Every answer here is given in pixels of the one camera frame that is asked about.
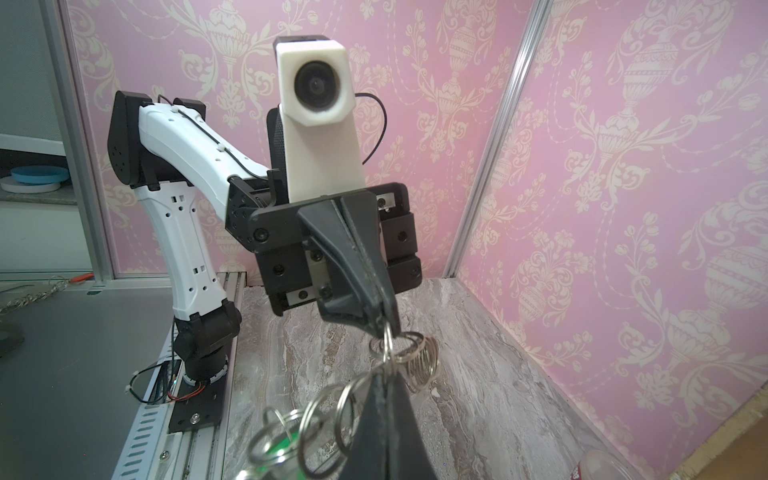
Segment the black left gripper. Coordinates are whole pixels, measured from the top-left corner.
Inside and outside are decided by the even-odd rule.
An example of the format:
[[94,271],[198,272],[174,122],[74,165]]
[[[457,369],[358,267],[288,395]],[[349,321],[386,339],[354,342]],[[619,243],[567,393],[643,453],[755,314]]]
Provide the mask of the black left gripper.
[[290,203],[279,181],[231,177],[226,229],[254,253],[273,311],[317,302],[324,321],[384,338],[395,295],[422,282],[407,187],[388,183]]

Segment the aluminium corner post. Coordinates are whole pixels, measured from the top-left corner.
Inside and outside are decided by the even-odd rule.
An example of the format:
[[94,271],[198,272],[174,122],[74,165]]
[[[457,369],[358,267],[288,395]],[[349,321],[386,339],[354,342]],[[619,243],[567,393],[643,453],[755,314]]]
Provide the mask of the aluminium corner post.
[[538,0],[532,4],[510,77],[501,96],[457,235],[447,259],[444,278],[458,276],[461,263],[469,248],[472,232],[480,218],[483,195],[490,184],[496,161],[516,113],[536,49],[546,30],[552,5],[551,0]]
[[78,87],[74,41],[64,1],[39,1],[42,42],[49,84],[89,258],[98,286],[115,279],[99,188],[93,167],[95,150],[86,119],[85,98]]

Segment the green key tag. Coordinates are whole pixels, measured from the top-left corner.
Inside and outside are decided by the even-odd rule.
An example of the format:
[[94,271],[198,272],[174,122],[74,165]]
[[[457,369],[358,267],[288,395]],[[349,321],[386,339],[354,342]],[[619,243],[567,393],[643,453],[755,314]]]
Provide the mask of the green key tag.
[[297,456],[298,441],[281,441],[267,451],[267,459],[271,464],[283,464]]

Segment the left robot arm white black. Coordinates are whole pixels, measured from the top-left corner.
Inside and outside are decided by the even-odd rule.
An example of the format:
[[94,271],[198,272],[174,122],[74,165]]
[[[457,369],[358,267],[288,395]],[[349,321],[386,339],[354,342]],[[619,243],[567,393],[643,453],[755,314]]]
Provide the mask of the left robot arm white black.
[[200,198],[255,255],[276,315],[316,303],[324,321],[375,338],[400,332],[395,297],[422,281],[405,185],[293,200],[285,165],[246,158],[206,124],[201,102],[135,92],[114,97],[108,155],[152,222],[172,286],[173,350],[194,387],[223,374],[242,322],[212,267]]

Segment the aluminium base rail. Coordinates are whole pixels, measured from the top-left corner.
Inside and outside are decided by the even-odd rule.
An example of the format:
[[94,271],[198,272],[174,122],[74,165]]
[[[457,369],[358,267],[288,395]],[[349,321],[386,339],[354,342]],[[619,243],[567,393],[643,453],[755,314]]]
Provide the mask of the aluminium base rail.
[[165,279],[132,283],[123,296],[157,294],[150,303],[140,301],[132,315],[139,337],[130,347],[148,347],[156,355],[151,368],[140,365],[137,411],[111,477],[113,479],[222,479],[237,341],[224,348],[224,372],[196,396],[176,402],[193,387],[185,381],[185,368],[173,352],[177,334],[172,320],[170,289]]

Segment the clear plastic cup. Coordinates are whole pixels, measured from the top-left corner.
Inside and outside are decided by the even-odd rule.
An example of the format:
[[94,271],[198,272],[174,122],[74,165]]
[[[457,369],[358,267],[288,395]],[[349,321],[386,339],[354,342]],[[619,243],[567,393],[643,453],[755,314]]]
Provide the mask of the clear plastic cup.
[[629,471],[612,455],[588,451],[574,467],[571,480],[631,480]]

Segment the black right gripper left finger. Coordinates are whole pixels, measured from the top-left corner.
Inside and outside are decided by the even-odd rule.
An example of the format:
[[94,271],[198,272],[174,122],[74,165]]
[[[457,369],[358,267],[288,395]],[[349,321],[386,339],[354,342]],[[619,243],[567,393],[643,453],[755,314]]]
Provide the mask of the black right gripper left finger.
[[392,420],[391,376],[376,373],[354,435],[350,455],[340,479],[384,480],[389,478]]

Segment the aluminium corner post left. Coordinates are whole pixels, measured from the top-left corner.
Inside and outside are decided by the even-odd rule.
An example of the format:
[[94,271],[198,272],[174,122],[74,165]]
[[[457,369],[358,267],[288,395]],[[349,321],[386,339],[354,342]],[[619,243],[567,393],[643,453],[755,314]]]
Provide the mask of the aluminium corner post left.
[[447,259],[444,278],[458,276],[461,263],[469,248],[472,232],[480,218],[483,195],[490,184],[496,161],[516,113],[536,49],[546,30],[552,5],[551,0],[538,0],[532,4],[510,77],[501,96],[457,235]]

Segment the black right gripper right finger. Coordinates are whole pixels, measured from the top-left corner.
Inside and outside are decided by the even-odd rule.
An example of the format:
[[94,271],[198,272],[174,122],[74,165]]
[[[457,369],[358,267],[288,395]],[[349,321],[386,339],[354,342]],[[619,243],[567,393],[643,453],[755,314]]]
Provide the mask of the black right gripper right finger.
[[386,380],[386,478],[437,479],[400,373]]

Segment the aluminium corner post right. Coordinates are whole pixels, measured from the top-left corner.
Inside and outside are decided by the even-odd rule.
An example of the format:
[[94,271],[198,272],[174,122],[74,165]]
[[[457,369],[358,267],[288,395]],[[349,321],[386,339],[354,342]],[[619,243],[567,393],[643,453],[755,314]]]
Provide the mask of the aluminium corner post right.
[[115,279],[99,188],[93,167],[95,150],[86,119],[85,98],[78,87],[74,41],[64,1],[39,1],[42,42],[49,84],[89,258],[98,286]]

